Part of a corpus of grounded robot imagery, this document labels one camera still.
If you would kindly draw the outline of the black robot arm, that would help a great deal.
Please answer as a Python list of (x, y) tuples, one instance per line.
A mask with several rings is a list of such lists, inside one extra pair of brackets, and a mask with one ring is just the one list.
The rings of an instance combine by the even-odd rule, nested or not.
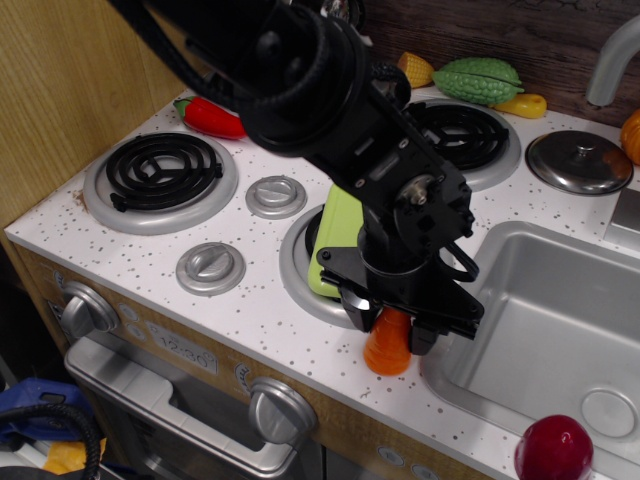
[(471, 191), (405, 109), (385, 94), (348, 22), (282, 1), (118, 1), (115, 10), (200, 96), (238, 114), (249, 138), (301, 157), (357, 198), (353, 247), (317, 259), (352, 323), (384, 307), (408, 314), (409, 349), (445, 334), (473, 338), (484, 310), (464, 289), (478, 274), (457, 240), (472, 233)]

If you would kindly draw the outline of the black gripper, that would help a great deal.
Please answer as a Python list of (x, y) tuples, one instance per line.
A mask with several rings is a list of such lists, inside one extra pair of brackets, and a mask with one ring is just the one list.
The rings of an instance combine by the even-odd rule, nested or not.
[(321, 278), (335, 285), (352, 324), (369, 333), (384, 307), (409, 315), (409, 350), (424, 356), (441, 336), (473, 339), (484, 307), (461, 284), (474, 281), (479, 267), (456, 244), (444, 250), (463, 266), (448, 265), (436, 251), (424, 261), (382, 265), (367, 261), (356, 247), (321, 249)]

